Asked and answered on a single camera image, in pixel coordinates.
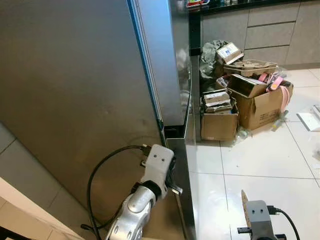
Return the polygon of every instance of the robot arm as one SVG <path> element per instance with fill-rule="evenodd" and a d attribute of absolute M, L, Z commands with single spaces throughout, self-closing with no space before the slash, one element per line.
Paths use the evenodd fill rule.
<path fill-rule="evenodd" d="M 145 162 L 144 176 L 136 191 L 122 203 L 122 208 L 112 223 L 106 240 L 142 238 L 143 227 L 149 221 L 151 208 L 167 195 L 166 180 L 173 167 L 173 158 L 172 150 L 157 144 L 152 146 Z"/>

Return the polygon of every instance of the clutter pile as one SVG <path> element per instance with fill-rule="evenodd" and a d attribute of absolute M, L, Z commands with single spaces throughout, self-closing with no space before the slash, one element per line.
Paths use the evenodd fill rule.
<path fill-rule="evenodd" d="M 201 58 L 201 138 L 233 140 L 238 126 L 254 130 L 273 122 L 275 131 L 283 122 L 293 94 L 293 84 L 277 63 L 243 59 L 232 42 L 217 40 Z M 214 59 L 208 55 L 215 54 Z"/>

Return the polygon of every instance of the white tile floor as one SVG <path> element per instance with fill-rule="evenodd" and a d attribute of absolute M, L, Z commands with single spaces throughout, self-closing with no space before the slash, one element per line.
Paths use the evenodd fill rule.
<path fill-rule="evenodd" d="M 287 80 L 294 84 L 293 96 L 286 122 L 276 132 L 269 124 L 234 146 L 198 144 L 196 169 L 190 173 L 198 240 L 250 239 L 237 233 L 237 227 L 246 226 L 242 189 L 250 200 L 286 211 L 300 239 L 320 239 L 320 160 L 313 157 L 320 132 L 308 132 L 296 116 L 320 104 L 320 68 L 289 71 Z M 283 215 L 271 219 L 276 234 L 296 239 Z"/>

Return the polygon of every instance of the cardboard box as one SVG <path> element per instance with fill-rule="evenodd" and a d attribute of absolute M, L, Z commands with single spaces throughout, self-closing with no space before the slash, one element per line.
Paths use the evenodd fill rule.
<path fill-rule="evenodd" d="M 203 140 L 233 140 L 237 132 L 238 118 L 236 103 L 231 113 L 205 113 L 201 119 L 201 138 Z"/>
<path fill-rule="evenodd" d="M 290 97 L 293 94 L 293 88 L 292 84 L 288 87 Z M 232 91 L 232 97 L 237 102 L 239 124 L 246 129 L 254 130 L 279 118 L 283 97 L 280 88 L 252 98 Z"/>
<path fill-rule="evenodd" d="M 232 74 L 227 88 L 245 98 L 253 98 L 265 93 L 267 86 L 259 80 Z"/>
<path fill-rule="evenodd" d="M 244 54 L 232 42 L 219 48 L 216 51 L 216 58 L 221 64 L 232 64 L 234 61 L 243 57 Z"/>

